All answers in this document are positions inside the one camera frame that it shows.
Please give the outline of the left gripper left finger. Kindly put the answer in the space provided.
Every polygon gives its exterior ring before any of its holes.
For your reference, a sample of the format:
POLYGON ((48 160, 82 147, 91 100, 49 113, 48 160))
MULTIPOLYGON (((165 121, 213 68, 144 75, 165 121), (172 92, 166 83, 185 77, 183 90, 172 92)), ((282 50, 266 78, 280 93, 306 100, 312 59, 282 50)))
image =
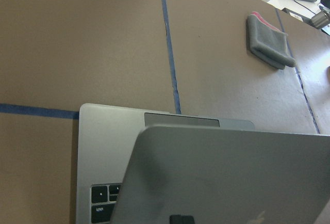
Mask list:
POLYGON ((181 215, 171 215, 170 224, 182 224, 182 216, 181 215))

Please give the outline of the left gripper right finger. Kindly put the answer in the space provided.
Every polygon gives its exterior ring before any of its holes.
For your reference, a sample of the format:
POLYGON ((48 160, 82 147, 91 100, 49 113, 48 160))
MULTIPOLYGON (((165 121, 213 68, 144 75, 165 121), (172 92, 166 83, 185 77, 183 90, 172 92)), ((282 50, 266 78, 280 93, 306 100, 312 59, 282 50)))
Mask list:
POLYGON ((194 217, 191 215, 183 215, 181 220, 182 224, 194 224, 194 217))

